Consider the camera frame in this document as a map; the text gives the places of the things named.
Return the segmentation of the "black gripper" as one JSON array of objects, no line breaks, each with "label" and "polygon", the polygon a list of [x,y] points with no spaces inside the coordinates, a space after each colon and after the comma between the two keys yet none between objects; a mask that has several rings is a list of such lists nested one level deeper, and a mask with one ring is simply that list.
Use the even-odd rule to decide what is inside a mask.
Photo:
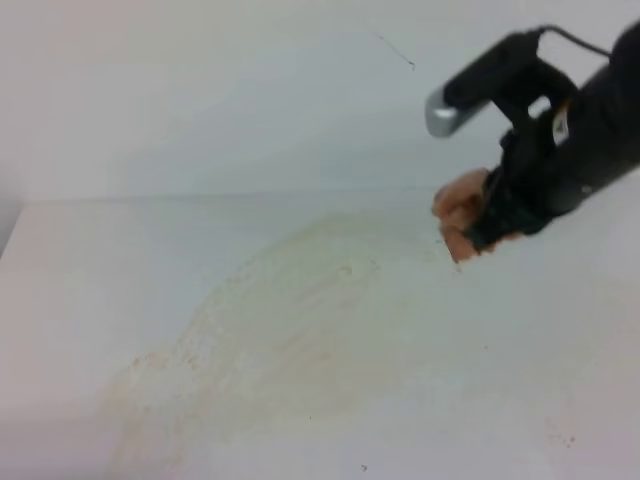
[{"label": "black gripper", "polygon": [[495,210],[464,217],[475,252],[521,231],[532,235],[575,210],[615,176],[615,83],[593,79],[559,107],[540,98],[529,107],[532,128],[501,140],[500,197]]}]

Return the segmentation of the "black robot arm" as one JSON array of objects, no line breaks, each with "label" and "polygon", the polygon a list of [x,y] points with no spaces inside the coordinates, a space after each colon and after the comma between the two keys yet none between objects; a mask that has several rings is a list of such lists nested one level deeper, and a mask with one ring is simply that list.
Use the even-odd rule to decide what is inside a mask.
[{"label": "black robot arm", "polygon": [[500,164],[461,205],[457,230],[475,252],[540,232],[639,166],[639,26],[581,87],[539,58],[548,30],[507,36],[445,88],[450,106],[488,101],[511,123]]}]

